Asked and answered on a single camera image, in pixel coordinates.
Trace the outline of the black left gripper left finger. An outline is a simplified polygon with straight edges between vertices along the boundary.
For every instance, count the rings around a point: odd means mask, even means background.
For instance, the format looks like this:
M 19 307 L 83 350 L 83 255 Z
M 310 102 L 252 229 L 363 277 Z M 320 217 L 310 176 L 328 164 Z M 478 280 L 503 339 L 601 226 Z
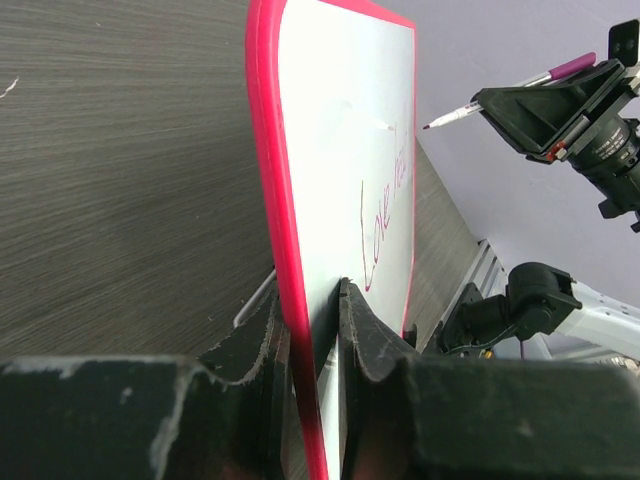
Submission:
M 5 479 L 282 479 L 290 335 L 277 293 L 198 358 L 1 365 Z

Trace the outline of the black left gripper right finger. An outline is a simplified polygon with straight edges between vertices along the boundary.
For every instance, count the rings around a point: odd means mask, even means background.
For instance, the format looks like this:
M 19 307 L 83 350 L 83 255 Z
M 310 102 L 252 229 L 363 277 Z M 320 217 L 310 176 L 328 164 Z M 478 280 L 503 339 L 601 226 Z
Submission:
M 419 353 L 339 290 L 345 479 L 635 479 L 639 382 L 598 364 Z

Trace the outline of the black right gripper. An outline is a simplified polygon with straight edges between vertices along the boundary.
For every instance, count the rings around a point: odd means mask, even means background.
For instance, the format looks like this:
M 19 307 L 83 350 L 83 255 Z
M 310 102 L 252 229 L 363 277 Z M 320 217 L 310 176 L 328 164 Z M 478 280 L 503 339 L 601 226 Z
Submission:
M 639 121 L 620 111 L 638 96 L 639 66 L 604 60 L 545 85 L 483 88 L 473 100 L 531 161 L 636 163 Z

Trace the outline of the white marker pen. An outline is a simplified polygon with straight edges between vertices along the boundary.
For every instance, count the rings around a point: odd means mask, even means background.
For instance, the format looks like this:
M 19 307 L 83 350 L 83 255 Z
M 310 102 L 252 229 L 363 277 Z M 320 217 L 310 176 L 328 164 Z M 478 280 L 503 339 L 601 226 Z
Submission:
M 550 72 L 547 72 L 544 74 L 540 74 L 536 77 L 533 77 L 529 80 L 526 80 L 524 82 L 518 83 L 516 84 L 516 87 L 540 86 L 540 85 L 548 84 L 553 80 L 554 80 L 554 77 L 552 76 L 552 74 Z M 482 110 L 483 108 L 480 106 L 480 104 L 477 101 L 474 101 L 434 119 L 430 123 L 426 124 L 423 127 L 423 129 L 429 130 L 429 129 L 438 128 L 438 127 L 456 122 L 458 120 L 464 119 L 470 115 L 481 112 Z

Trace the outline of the magenta marker cap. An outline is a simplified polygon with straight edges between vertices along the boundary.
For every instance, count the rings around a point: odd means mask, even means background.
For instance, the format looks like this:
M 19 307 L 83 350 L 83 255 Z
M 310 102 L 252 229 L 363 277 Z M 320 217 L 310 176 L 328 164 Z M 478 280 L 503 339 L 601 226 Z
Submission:
M 550 69 L 548 71 L 549 78 L 551 81 L 556 81 L 571 76 L 577 72 L 593 66 L 596 62 L 596 59 L 597 56 L 595 52 L 589 52 L 581 55 L 573 60 L 570 60 L 569 62 Z

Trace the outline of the pink framed whiteboard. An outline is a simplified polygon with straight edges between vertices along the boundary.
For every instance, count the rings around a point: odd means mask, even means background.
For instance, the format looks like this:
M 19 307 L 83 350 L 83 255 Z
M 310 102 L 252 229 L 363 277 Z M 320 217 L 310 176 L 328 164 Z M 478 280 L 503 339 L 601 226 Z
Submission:
M 416 28 L 371 1 L 253 1 L 245 70 L 308 472 L 335 479 L 340 281 L 408 325 Z

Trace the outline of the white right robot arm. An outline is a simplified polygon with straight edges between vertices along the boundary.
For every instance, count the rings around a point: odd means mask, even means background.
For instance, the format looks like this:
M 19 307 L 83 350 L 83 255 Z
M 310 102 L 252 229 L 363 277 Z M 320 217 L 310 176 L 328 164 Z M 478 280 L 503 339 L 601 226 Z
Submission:
M 619 59 L 532 85 L 484 88 L 420 133 L 493 195 L 501 292 L 445 325 L 445 352 L 559 341 L 571 359 L 639 355 L 639 67 Z

